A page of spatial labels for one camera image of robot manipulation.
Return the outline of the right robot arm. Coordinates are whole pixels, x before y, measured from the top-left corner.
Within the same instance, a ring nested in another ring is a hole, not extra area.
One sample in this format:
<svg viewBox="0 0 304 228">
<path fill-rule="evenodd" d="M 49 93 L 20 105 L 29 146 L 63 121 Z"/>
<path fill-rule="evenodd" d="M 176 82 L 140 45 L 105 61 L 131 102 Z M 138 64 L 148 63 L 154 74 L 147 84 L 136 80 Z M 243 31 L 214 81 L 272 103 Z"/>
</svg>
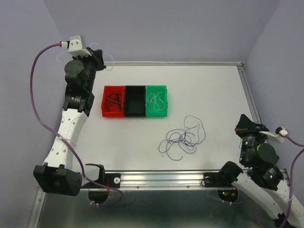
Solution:
<svg viewBox="0 0 304 228">
<path fill-rule="evenodd" d="M 279 156 L 269 140 L 283 143 L 291 140 L 289 132 L 278 127 L 270 132 L 262 123 L 251 121 L 245 114 L 240 116 L 235 133 L 241 138 L 239 162 L 247 168 L 243 171 L 228 161 L 219 171 L 219 181 L 232 185 L 246 193 L 274 221 L 278 228 L 302 228 L 304 207 L 293 193 L 293 176 L 286 181 L 276 166 Z"/>
</svg>

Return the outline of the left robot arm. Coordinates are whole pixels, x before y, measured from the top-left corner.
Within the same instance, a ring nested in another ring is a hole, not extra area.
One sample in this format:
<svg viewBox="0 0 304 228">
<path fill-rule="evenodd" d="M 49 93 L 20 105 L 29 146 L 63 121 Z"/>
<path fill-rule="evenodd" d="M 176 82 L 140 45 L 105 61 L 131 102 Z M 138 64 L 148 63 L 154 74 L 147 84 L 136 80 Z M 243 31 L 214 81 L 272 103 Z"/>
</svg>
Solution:
<svg viewBox="0 0 304 228">
<path fill-rule="evenodd" d="M 93 106 L 95 75 L 106 68 L 102 50 L 89 47 L 86 50 L 88 56 L 73 57 L 64 67 L 66 89 L 59 129 L 54 131 L 40 121 L 55 135 L 43 164 L 35 166 L 33 170 L 36 181 L 45 193 L 76 196 L 82 187 L 84 165 L 80 164 L 80 172 L 72 170 L 73 159 L 80 160 L 75 147 Z"/>
</svg>

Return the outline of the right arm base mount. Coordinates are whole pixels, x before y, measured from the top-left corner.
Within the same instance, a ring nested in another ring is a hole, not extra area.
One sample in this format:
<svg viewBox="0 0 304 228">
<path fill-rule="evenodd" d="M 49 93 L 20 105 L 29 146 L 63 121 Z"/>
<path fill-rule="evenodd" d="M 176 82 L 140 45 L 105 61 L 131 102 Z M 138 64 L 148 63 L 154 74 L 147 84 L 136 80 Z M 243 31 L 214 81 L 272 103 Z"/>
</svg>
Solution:
<svg viewBox="0 0 304 228">
<path fill-rule="evenodd" d="M 201 186 L 205 188 L 216 188 L 218 197 L 224 203 L 236 203 L 238 200 L 238 189 L 232 186 L 231 182 L 227 180 L 219 172 L 205 172 L 200 181 Z"/>
</svg>

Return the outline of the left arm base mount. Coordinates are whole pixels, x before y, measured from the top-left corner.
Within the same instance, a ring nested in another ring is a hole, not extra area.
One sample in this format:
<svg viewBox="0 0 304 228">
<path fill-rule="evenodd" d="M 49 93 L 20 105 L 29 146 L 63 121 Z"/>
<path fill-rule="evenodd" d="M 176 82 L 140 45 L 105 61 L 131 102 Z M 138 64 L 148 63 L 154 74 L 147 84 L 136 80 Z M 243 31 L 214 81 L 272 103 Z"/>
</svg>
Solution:
<svg viewBox="0 0 304 228">
<path fill-rule="evenodd" d="M 104 165 L 87 163 L 85 166 L 92 166 L 98 169 L 98 177 L 94 182 L 106 186 L 103 190 L 98 190 L 99 185 L 95 185 L 92 182 L 82 186 L 82 189 L 89 189 L 88 200 L 91 205 L 97 207 L 113 206 L 121 201 L 123 194 L 120 191 L 121 186 L 121 174 L 106 173 Z"/>
</svg>

